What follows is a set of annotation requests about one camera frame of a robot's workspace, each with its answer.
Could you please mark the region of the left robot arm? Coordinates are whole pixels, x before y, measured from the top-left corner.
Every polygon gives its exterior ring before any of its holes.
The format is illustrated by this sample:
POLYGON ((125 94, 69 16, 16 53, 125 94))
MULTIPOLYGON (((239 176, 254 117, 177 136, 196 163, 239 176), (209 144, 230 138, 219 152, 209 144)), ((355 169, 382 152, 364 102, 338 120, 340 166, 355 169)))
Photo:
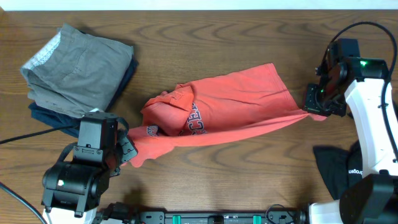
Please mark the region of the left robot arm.
POLYGON ((77 142, 64 148, 43 176, 47 223, 94 223, 101 196, 120 166, 137 156, 126 120, 112 113, 82 117, 77 142))

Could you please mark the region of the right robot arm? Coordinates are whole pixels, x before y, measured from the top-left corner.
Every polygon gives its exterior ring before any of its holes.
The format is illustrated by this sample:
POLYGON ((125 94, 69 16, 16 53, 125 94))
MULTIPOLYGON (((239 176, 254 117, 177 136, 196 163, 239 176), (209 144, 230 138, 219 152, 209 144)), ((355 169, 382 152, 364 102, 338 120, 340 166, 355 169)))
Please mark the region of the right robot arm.
POLYGON ((363 178, 339 200, 311 204, 307 223, 397 223, 397 118, 386 62, 362 58, 356 39, 338 39, 316 74, 320 82, 308 85, 303 110, 321 116, 351 111, 363 178))

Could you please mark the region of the red printed t-shirt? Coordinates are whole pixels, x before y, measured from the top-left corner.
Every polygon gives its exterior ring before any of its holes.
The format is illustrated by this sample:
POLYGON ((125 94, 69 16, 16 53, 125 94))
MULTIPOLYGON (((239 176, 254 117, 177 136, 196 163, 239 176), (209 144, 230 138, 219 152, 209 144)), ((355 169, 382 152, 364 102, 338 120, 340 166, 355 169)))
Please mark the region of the red printed t-shirt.
POLYGON ((294 124, 300 109, 273 63, 227 75, 178 84, 142 108, 142 125, 128 136, 140 167, 175 147, 199 147, 253 138, 294 124))

